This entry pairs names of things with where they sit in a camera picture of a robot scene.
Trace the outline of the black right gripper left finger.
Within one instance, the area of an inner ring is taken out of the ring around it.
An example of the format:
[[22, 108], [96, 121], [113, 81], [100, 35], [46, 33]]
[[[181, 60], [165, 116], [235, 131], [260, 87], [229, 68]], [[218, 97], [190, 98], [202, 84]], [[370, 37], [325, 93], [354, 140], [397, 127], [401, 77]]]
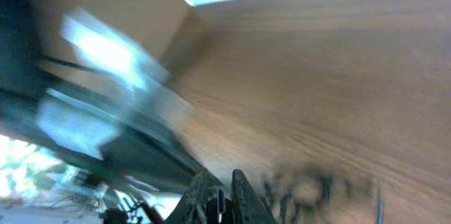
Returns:
[[196, 174], [164, 224], [207, 224], [206, 203], [209, 193], [209, 174], [206, 169]]

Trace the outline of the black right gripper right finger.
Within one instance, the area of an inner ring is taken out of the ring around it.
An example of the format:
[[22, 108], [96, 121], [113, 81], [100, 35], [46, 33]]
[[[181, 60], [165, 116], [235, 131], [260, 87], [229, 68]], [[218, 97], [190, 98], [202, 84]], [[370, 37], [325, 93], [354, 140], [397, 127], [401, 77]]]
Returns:
[[276, 224], [240, 169], [233, 171], [231, 201], [236, 224]]

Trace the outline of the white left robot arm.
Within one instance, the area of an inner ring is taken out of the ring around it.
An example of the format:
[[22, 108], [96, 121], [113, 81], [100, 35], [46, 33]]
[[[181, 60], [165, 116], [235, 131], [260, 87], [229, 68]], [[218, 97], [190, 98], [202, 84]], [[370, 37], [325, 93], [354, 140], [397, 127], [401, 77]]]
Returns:
[[183, 193], [202, 173], [191, 106], [132, 37], [76, 0], [1, 0], [1, 131], [119, 185]]

